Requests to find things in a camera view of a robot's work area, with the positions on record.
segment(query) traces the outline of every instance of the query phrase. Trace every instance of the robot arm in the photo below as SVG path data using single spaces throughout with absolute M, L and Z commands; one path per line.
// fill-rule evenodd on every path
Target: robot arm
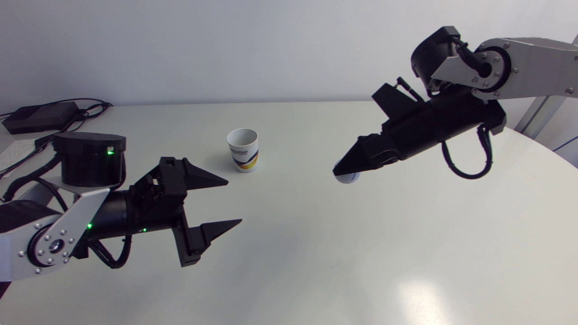
M 124 141 L 116 135 L 59 134 L 51 166 L 62 161 L 62 176 L 43 180 L 35 175 L 31 180 L 40 183 L 14 201 L 17 189 L 10 186 L 4 196 L 9 202 L 0 205 L 0 289 L 6 290 L 10 281 L 63 268 L 71 257 L 87 258 L 89 248 L 110 268 L 120 268 L 127 261 L 132 235 L 164 229 L 173 231 L 181 266 L 193 265 L 212 240 L 241 222 L 189 228 L 183 209 L 187 191 L 224 186 L 228 181 L 186 158 L 163 157 L 128 190 L 115 190 L 124 181 Z M 62 203 L 63 212 L 47 207 L 55 193 L 59 195 L 55 189 L 75 196 L 70 207 Z M 114 260 L 99 240 L 121 236 L 123 252 Z
M 389 117 L 381 134 L 360 136 L 336 165 L 336 176 L 378 169 L 442 143 L 449 167 L 476 179 L 491 166 L 489 132 L 500 133 L 506 115 L 497 99 L 562 95 L 578 98 L 578 46 L 540 38 L 496 38 L 475 52 L 454 27 L 442 27 L 414 51 L 412 69 L 430 100 L 409 86 L 385 84 L 372 97 Z M 403 86 L 415 98 L 399 91 Z M 451 162 L 445 141 L 479 125 L 488 161 L 481 173 L 461 173 Z

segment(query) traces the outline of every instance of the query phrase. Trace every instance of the printed logo on cup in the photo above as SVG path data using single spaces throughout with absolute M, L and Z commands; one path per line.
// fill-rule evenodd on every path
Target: printed logo on cup
M 231 152 L 232 152 L 233 154 L 238 154 L 238 155 L 240 155 L 240 156 L 244 156 L 244 155 L 247 154 L 248 150 L 237 151 L 237 150 L 235 150 L 235 149 L 231 149 Z
M 247 154 L 247 151 L 242 151 L 244 153 L 235 153 L 235 154 L 239 154 L 239 155 L 243 155 L 243 154 Z M 257 163 L 257 158 L 259 157 L 259 150 L 257 150 L 257 152 L 255 152 L 255 154 L 249 158 L 249 160 L 247 160 L 246 162 L 243 161 L 239 161 L 237 159 L 235 159 L 235 157 L 233 157 L 233 160 L 235 162 L 235 164 L 237 164 L 237 166 L 243 168 L 243 169 L 250 169 L 251 167 L 255 166 L 255 164 Z

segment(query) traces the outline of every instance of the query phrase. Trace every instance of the white ball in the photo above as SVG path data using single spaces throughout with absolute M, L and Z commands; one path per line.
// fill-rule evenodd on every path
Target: white ball
M 339 183 L 351 184 L 351 183 L 355 182 L 360 177 L 360 174 L 361 173 L 357 172 L 357 173 L 339 175 L 339 176 L 335 176 L 335 179 L 338 180 Z

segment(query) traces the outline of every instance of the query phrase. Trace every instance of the black power adapter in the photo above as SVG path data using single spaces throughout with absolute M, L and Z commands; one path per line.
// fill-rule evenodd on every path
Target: black power adapter
M 75 102 L 25 106 L 17 109 L 2 124 L 10 134 L 61 130 L 79 113 Z

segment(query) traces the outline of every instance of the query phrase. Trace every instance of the round black actuator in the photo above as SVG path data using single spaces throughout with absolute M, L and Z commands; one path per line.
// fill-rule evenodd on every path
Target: round black actuator
M 62 182 L 102 187 L 123 180 L 127 139 L 115 134 L 64 132 L 54 136 L 54 151 L 62 156 Z

